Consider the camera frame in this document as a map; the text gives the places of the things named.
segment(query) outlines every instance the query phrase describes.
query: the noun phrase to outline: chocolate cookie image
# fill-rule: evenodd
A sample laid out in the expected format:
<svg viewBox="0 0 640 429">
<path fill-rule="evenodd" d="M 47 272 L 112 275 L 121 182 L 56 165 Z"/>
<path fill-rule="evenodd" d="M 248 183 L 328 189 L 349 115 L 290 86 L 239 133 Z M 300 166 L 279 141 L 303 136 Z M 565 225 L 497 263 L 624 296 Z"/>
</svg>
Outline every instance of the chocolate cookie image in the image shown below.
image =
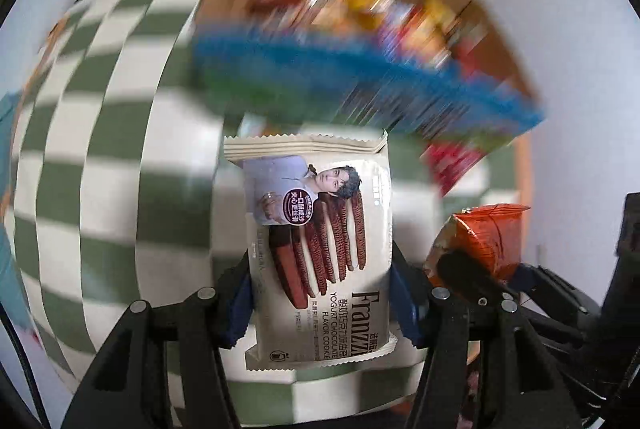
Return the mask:
<svg viewBox="0 0 640 429">
<path fill-rule="evenodd" d="M 347 274 L 347 253 L 349 250 L 349 238 L 346 232 L 346 211 L 345 211 L 345 228 L 343 229 L 342 222 L 340 220 L 340 212 L 339 212 L 343 204 L 338 202 L 345 202 L 345 200 L 333 197 L 326 193 L 321 194 L 319 196 L 319 200 L 324 202 L 326 205 L 326 214 L 328 216 L 329 223 L 330 223 L 329 228 L 331 228 L 332 233 L 334 235 L 335 252 L 336 252 L 336 258 L 338 260 L 338 276 L 340 277 L 340 281 L 343 281 Z M 326 254 L 326 259 L 331 261 L 330 253 Z"/>
<path fill-rule="evenodd" d="M 364 208 L 362 206 L 362 194 L 360 191 L 351 197 L 351 209 L 353 221 L 356 225 L 356 250 L 358 266 L 363 269 L 367 263 L 367 242 L 364 235 Z"/>
<path fill-rule="evenodd" d="M 308 308 L 309 297 L 327 294 L 328 284 L 366 266 L 362 194 L 356 190 L 349 199 L 320 194 L 305 225 L 269 227 L 269 248 L 290 303 Z"/>
<path fill-rule="evenodd" d="M 272 225 L 269 228 L 269 249 L 284 293 L 295 308 L 304 310 L 308 307 L 308 293 L 296 264 L 291 229 L 291 225 Z"/>
</svg>

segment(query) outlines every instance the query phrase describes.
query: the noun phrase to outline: snack pile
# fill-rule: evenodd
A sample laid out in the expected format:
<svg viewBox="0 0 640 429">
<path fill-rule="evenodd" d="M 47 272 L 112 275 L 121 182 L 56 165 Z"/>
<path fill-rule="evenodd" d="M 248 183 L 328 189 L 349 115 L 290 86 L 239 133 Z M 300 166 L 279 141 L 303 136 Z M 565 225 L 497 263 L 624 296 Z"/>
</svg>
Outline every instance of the snack pile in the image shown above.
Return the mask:
<svg viewBox="0 0 640 429">
<path fill-rule="evenodd" d="M 242 168 L 257 345 L 248 369 L 293 369 L 392 351 L 386 135 L 225 138 Z"/>
<path fill-rule="evenodd" d="M 194 76 L 216 113 L 400 133 L 420 145 L 443 196 L 542 120 L 529 98 L 475 68 L 477 24 L 441 0 L 238 5 L 193 37 Z"/>
<path fill-rule="evenodd" d="M 463 35 L 441 0 L 252 0 L 250 15 L 265 30 L 370 41 L 391 60 L 439 68 Z"/>
</svg>

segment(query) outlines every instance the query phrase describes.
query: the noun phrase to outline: cookie package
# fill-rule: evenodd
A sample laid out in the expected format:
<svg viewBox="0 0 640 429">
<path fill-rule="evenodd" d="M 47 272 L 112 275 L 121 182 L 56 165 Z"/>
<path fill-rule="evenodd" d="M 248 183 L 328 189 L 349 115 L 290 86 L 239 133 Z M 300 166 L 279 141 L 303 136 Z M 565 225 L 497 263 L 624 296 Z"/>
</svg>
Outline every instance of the cookie package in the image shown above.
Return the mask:
<svg viewBox="0 0 640 429">
<path fill-rule="evenodd" d="M 363 361 L 389 332 L 391 179 L 386 133 L 227 137 L 242 168 L 257 344 L 247 369 Z"/>
<path fill-rule="evenodd" d="M 464 250 L 495 278 L 509 281 L 520 263 L 522 213 L 529 208 L 519 204 L 495 204 L 451 215 L 434 240 L 423 265 L 431 283 L 446 285 L 436 270 L 441 256 L 454 249 Z"/>
</svg>

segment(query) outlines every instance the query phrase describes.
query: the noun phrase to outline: black cable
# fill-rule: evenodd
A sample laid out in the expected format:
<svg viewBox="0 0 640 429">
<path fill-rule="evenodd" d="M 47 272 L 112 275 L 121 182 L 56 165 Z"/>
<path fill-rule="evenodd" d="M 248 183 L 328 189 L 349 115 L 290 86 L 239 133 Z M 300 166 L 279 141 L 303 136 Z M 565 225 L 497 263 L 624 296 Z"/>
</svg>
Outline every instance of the black cable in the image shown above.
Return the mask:
<svg viewBox="0 0 640 429">
<path fill-rule="evenodd" d="M 11 340 L 12 345 L 14 345 L 16 355 L 18 355 L 18 360 L 20 361 L 20 365 L 22 366 L 24 378 L 27 380 L 27 385 L 29 386 L 29 391 L 31 392 L 31 398 L 33 398 L 33 404 L 36 406 L 36 412 L 38 413 L 40 423 L 42 424 L 44 429 L 51 429 L 51 425 L 49 424 L 49 417 L 47 417 L 47 411 L 45 411 L 44 409 L 42 397 L 40 396 L 40 390 L 38 389 L 36 378 L 33 376 L 31 364 L 29 363 L 29 359 L 27 358 L 27 354 L 24 351 L 24 347 L 22 346 L 22 343 L 18 338 L 18 333 L 15 331 L 14 324 L 6 314 L 2 303 L 0 303 L 0 320 L 2 321 L 2 325 L 9 335 L 9 339 Z"/>
<path fill-rule="evenodd" d="M 27 407 L 14 383 L 0 363 L 0 420 L 2 427 L 42 429 L 42 424 Z"/>
<path fill-rule="evenodd" d="M 622 380 L 618 384 L 616 390 L 607 398 L 606 404 L 600 408 L 600 412 L 598 413 L 599 418 L 606 421 L 609 418 L 610 413 L 614 412 L 620 405 L 620 402 L 622 401 L 622 394 L 631 386 L 631 383 L 638 372 L 638 366 L 640 366 L 640 347 L 636 349 L 633 359 L 631 359 L 631 362 L 627 366 L 625 375 L 622 377 Z"/>
</svg>

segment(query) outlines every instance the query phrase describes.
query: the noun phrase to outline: metal screw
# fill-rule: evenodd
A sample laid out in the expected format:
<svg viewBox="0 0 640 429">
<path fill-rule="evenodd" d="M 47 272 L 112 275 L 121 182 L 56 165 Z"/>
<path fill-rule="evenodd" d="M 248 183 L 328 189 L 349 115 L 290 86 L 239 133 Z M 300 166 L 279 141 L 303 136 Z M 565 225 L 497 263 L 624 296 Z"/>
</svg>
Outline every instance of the metal screw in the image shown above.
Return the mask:
<svg viewBox="0 0 640 429">
<path fill-rule="evenodd" d="M 511 299 L 505 299 L 500 303 L 500 306 L 505 312 L 509 312 L 510 314 L 514 313 L 514 311 L 518 309 L 516 302 Z"/>
<path fill-rule="evenodd" d="M 198 290 L 198 297 L 200 299 L 211 299 L 216 294 L 216 289 L 211 286 L 205 286 Z"/>
<path fill-rule="evenodd" d="M 449 299 L 449 296 L 451 295 L 449 290 L 447 288 L 444 288 L 443 286 L 437 286 L 436 288 L 431 290 L 431 293 L 436 299 Z"/>
<path fill-rule="evenodd" d="M 146 301 L 138 299 L 137 301 L 133 301 L 129 306 L 129 310 L 131 310 L 134 314 L 139 314 L 146 310 Z"/>
</svg>

